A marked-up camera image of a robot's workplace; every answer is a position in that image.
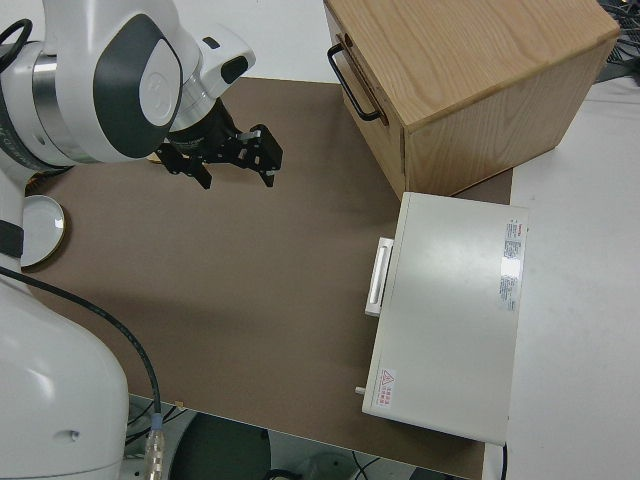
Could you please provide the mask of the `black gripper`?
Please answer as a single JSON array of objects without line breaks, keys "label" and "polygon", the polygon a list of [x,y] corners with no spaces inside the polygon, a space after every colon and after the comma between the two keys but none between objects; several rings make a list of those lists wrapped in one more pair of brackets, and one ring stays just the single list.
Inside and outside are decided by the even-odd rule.
[{"label": "black gripper", "polygon": [[161,164],[172,175],[193,178],[203,189],[211,188],[212,176],[201,161],[250,169],[268,188],[282,165],[283,150],[268,127],[258,124],[242,133],[221,99],[201,120],[170,132],[167,139],[155,151]]}]

